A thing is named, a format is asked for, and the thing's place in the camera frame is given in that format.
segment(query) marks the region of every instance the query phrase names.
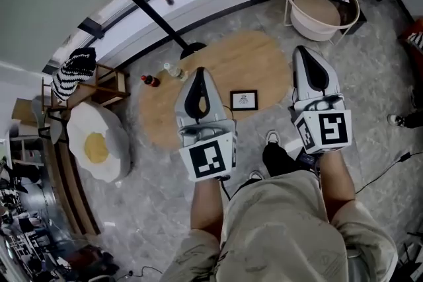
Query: black pole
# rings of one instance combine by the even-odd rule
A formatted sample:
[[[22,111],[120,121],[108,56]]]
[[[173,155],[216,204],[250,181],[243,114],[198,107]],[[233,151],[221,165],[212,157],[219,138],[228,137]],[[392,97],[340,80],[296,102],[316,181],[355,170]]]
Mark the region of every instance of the black pole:
[[[178,33],[163,19],[159,13],[157,13],[153,7],[149,5],[145,0],[132,0],[141,10],[143,10],[147,15],[155,21],[177,44],[183,49],[180,58],[184,59],[190,54],[206,47],[205,44],[201,42],[194,42],[193,44],[188,45]]]

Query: shirt sleeve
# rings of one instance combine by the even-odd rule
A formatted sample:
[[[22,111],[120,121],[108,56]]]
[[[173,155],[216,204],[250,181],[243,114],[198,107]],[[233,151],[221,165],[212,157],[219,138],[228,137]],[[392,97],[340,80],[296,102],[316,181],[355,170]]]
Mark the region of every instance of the shirt sleeve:
[[[361,202],[346,203],[331,224],[341,233],[347,246],[355,246],[364,255],[371,281],[391,279],[398,261],[395,243]]]
[[[215,236],[203,230],[191,230],[160,282],[210,281],[219,254],[220,245]]]

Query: black pants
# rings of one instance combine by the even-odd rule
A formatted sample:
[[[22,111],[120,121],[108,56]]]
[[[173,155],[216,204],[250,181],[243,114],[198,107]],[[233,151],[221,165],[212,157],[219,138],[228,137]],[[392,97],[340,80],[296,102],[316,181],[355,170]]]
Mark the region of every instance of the black pants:
[[[423,111],[411,113],[404,117],[404,126],[407,128],[423,126]]]
[[[263,150],[263,163],[269,172],[270,177],[288,174],[299,170],[297,163],[286,153],[285,149],[279,147],[277,143],[268,143]],[[250,179],[245,182],[237,192],[260,179]]]

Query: person's left arm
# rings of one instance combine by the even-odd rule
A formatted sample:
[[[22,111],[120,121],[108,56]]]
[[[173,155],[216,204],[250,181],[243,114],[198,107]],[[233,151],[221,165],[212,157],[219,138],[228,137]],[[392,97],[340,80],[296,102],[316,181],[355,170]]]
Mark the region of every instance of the person's left arm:
[[[220,254],[223,204],[219,182],[196,182],[191,206],[191,231],[160,282],[209,281]]]

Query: yellow circle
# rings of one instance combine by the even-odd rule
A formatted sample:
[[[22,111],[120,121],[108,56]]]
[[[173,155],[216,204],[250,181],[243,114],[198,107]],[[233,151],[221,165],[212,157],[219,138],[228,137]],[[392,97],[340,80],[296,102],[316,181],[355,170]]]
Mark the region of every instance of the yellow circle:
[[[91,133],[85,139],[84,151],[92,163],[102,163],[108,157],[106,141],[100,133]]]

